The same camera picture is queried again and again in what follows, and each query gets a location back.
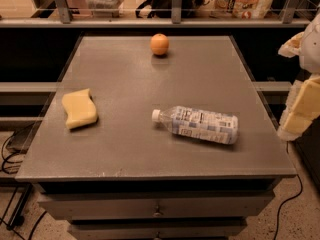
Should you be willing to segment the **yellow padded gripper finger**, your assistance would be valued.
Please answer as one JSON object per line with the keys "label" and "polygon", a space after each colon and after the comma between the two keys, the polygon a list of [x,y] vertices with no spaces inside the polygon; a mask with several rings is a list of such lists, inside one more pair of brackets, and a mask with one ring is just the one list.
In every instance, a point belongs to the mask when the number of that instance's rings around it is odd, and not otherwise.
{"label": "yellow padded gripper finger", "polygon": [[299,32],[298,34],[290,38],[288,41],[286,41],[278,50],[278,54],[287,58],[299,56],[301,54],[303,35],[303,32]]}
{"label": "yellow padded gripper finger", "polygon": [[296,80],[285,105],[277,134],[284,141],[294,141],[320,116],[320,76]]}

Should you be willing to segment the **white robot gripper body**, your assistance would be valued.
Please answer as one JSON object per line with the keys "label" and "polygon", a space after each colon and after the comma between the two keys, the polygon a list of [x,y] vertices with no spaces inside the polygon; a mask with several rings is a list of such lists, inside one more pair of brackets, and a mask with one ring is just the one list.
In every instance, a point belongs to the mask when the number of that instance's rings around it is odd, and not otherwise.
{"label": "white robot gripper body", "polygon": [[300,67],[311,74],[320,73],[320,14],[306,27],[301,39]]}

